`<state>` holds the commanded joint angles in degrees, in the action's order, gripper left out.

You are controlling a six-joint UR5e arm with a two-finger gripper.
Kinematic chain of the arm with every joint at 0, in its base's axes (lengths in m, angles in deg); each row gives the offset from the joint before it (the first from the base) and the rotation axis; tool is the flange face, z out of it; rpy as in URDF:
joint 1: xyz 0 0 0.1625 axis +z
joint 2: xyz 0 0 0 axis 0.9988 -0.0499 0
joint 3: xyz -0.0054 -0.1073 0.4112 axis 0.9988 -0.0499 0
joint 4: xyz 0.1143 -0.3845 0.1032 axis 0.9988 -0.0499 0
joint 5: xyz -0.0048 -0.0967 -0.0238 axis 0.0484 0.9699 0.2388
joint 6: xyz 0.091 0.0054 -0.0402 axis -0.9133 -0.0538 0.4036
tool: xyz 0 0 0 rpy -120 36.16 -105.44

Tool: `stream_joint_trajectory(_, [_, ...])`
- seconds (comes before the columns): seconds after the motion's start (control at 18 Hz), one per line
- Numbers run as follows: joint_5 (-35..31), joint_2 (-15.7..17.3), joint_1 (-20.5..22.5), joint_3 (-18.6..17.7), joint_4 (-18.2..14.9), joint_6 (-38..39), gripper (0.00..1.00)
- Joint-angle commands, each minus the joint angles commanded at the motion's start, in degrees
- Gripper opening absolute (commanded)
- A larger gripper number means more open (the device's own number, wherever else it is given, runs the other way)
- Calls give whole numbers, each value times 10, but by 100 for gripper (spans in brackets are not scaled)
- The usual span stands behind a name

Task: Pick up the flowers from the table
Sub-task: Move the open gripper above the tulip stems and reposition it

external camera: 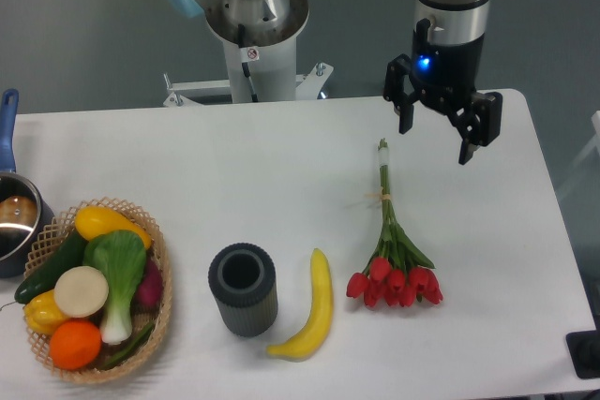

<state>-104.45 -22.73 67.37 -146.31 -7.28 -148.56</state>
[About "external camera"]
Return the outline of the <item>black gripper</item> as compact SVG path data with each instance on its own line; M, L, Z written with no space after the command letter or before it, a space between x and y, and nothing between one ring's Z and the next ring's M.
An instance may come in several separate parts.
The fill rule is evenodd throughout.
M458 163L467 164L479 147L487 147L501 131L503 96L499 92L475 91L484 37L458 45L438 45L414 32L412 61L401 54L387 64L383 98L394 105L398 115L398 132L406 134L413 127L414 103L443 115L462 138ZM414 94L405 91L410 75Z

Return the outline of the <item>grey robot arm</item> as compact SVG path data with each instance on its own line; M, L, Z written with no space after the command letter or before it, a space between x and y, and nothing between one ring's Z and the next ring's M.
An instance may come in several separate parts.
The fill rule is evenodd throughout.
M296 39L308 0L169 0L186 16L203 15L221 41L232 100L296 100ZM416 104L445 116L461 137L458 161L500 134L503 98L479 92L479 68L490 0L415 0L412 49L389 62L383 97L413 126Z

